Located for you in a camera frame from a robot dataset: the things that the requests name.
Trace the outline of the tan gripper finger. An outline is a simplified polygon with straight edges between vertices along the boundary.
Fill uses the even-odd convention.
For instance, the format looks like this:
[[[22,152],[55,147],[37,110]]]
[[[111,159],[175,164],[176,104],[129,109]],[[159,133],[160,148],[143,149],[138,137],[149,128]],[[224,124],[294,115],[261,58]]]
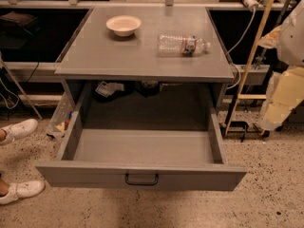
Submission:
[[[258,125],[263,130],[275,130],[303,101],[304,67],[289,66],[283,73],[274,72],[259,113]]]

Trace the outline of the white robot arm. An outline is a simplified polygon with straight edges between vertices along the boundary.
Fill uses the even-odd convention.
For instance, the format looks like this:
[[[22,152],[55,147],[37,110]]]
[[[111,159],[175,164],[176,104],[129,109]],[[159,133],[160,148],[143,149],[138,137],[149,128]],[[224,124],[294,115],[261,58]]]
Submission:
[[[259,113],[258,125],[271,131],[282,126],[304,101],[304,0],[258,44],[263,48],[275,48],[278,60],[288,65],[283,73],[274,72],[271,76]]]

